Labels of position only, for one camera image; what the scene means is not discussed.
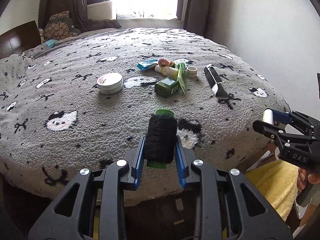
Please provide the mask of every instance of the brown curtain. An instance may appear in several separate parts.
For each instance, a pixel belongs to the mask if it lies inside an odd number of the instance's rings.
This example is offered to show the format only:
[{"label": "brown curtain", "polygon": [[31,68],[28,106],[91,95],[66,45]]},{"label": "brown curtain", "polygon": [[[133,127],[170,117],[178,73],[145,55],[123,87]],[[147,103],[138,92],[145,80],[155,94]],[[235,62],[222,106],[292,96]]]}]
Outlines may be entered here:
[{"label": "brown curtain", "polygon": [[188,0],[183,28],[188,32],[205,36],[213,3],[213,0]]},{"label": "brown curtain", "polygon": [[52,15],[63,11],[70,11],[70,17],[75,27],[81,32],[104,28],[121,28],[117,20],[88,20],[87,0],[40,0],[39,28],[45,28]]}]

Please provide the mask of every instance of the metal screw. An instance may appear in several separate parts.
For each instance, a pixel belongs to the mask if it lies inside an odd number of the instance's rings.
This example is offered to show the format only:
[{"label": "metal screw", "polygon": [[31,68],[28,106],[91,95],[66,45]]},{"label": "metal screw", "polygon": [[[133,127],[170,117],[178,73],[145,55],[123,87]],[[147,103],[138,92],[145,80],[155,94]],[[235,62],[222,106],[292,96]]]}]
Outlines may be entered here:
[{"label": "metal screw", "polygon": [[240,171],[238,171],[237,169],[231,169],[230,173],[234,176],[238,176],[240,174]]},{"label": "metal screw", "polygon": [[127,164],[127,161],[126,160],[119,160],[117,161],[117,165],[122,167],[122,166],[125,166]]},{"label": "metal screw", "polygon": [[194,161],[193,161],[193,164],[194,164],[195,166],[201,166],[201,165],[203,164],[203,161],[201,161],[201,160],[194,160]]},{"label": "metal screw", "polygon": [[80,174],[81,174],[81,175],[87,175],[87,174],[89,174],[89,172],[90,172],[89,169],[84,168],[84,169],[82,169],[82,170],[80,171]]}]

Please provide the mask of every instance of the tin lid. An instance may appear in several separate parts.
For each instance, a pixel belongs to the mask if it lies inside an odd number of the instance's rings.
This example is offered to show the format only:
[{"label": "tin lid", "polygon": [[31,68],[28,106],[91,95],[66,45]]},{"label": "tin lid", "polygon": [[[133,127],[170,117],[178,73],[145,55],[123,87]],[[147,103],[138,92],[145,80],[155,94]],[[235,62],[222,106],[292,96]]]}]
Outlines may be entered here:
[{"label": "tin lid", "polygon": [[97,79],[98,88],[111,90],[119,87],[123,83],[122,75],[119,73],[108,73]]}]

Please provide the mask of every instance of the black thread spool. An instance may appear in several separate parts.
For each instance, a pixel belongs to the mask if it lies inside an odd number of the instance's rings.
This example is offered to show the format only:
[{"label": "black thread spool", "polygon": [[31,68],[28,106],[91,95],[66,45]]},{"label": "black thread spool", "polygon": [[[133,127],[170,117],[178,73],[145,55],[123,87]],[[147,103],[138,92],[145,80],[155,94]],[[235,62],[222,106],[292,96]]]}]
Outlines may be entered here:
[{"label": "black thread spool", "polygon": [[169,110],[158,110],[150,118],[143,148],[148,167],[165,169],[173,161],[177,127],[177,119]]}]

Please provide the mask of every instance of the white tape roll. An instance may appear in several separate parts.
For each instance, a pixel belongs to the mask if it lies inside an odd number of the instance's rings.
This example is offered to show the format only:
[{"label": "white tape roll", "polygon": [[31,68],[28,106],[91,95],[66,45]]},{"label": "white tape roll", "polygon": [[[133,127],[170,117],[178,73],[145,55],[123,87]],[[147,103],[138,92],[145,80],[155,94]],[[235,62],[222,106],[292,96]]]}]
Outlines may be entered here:
[{"label": "white tape roll", "polygon": [[263,122],[269,123],[269,124],[274,124],[273,123],[273,112],[271,109],[266,109],[263,112]]},{"label": "white tape roll", "polygon": [[192,77],[192,78],[195,78],[197,76],[197,68],[196,67],[187,67],[187,71],[186,71],[186,76],[187,77]]}]

